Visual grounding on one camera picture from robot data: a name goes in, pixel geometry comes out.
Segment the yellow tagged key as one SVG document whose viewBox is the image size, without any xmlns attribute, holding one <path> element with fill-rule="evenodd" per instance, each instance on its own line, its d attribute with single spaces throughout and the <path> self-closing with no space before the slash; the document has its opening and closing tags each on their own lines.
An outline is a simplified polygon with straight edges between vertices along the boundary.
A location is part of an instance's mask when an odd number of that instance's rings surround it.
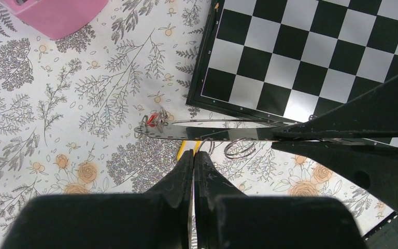
<svg viewBox="0 0 398 249">
<path fill-rule="evenodd" d="M 185 151 L 193 151 L 195 155 L 199 151 L 199 147 L 201 145 L 201 141 L 182 141 L 181 146 L 178 150 L 176 159 L 179 161 Z"/>
</svg>

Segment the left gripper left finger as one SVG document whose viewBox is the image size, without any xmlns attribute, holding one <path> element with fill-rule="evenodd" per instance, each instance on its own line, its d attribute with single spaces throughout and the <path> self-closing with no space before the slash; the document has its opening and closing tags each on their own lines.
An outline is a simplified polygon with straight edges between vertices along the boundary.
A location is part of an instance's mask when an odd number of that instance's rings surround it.
<svg viewBox="0 0 398 249">
<path fill-rule="evenodd" d="M 191 248 L 194 152 L 184 152 L 175 167 L 146 191 L 156 198 L 152 215 L 156 248 Z"/>
</svg>

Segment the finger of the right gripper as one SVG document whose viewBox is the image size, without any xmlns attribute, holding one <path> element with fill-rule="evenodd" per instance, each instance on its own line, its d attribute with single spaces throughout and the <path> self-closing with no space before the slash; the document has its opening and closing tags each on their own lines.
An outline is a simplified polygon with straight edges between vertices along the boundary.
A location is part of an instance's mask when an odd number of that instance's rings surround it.
<svg viewBox="0 0 398 249">
<path fill-rule="evenodd" d="M 311 121 L 274 128 L 273 136 L 293 139 L 398 137 L 398 75 Z"/>
<path fill-rule="evenodd" d="M 273 142 L 272 149 L 314 160 L 363 188 L 398 213 L 398 147 L 280 141 Z"/>
</svg>

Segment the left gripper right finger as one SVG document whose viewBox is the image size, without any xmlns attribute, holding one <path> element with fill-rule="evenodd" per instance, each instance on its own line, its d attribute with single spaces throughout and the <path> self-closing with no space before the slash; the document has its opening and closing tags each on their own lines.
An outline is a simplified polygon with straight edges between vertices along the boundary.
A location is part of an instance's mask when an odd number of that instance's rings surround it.
<svg viewBox="0 0 398 249">
<path fill-rule="evenodd" d="M 194 156 L 194 209 L 198 248 L 225 248 L 225 200 L 246 195 L 216 169 L 206 152 Z"/>
</svg>

